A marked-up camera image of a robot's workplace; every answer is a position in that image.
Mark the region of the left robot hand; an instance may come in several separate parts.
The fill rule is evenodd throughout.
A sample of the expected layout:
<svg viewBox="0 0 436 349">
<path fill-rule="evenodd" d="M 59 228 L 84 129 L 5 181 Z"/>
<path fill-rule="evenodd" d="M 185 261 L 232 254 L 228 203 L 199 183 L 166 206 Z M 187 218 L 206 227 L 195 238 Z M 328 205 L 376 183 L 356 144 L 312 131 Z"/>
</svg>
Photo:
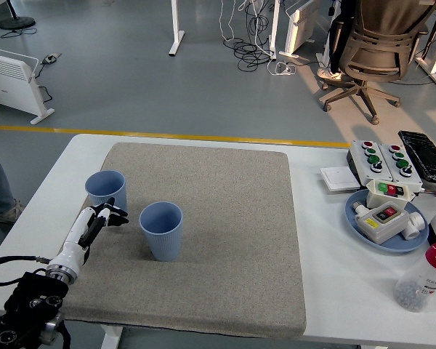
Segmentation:
<svg viewBox="0 0 436 349">
<path fill-rule="evenodd" d="M 89 206 L 74 222 L 61 252 L 47 266 L 46 276 L 72 284 L 89 256 L 89 248 L 100 231 L 107 226 L 128 223 L 128 212 L 115 205 L 110 197 L 106 203 Z"/>
</svg>

